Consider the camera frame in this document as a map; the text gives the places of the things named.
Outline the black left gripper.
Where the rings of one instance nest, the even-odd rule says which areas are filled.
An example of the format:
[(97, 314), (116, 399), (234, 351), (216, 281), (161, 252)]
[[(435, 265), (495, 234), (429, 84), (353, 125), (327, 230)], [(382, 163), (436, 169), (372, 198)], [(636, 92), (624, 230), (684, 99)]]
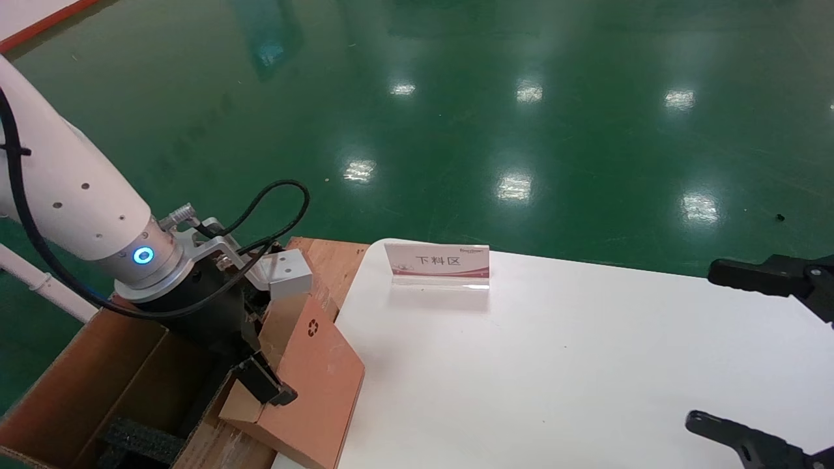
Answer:
[[(230, 274), (218, 269), (215, 261), (201, 259), (172, 291), (135, 306), (148, 313), (176, 311), (205, 299), (229, 279)], [(242, 278), (199, 311), (177, 319), (163, 319), (161, 323), (230, 360), (233, 376), (261, 404), (287, 406), (297, 399), (298, 393), (271, 369), (258, 339), (269, 300), (267, 291), (258, 290)]]

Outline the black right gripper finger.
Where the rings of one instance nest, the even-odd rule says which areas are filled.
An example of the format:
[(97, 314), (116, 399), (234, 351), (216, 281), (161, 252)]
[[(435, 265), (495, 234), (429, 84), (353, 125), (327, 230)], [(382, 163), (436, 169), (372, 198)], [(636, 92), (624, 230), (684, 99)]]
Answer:
[(808, 454), (774, 434), (700, 410), (691, 410), (687, 414), (685, 428), (690, 433), (732, 448), (745, 468), (833, 467), (832, 447)]
[(715, 259), (707, 280), (765, 296), (794, 296), (822, 322), (833, 324), (833, 255), (818, 259), (772, 255), (760, 264)]

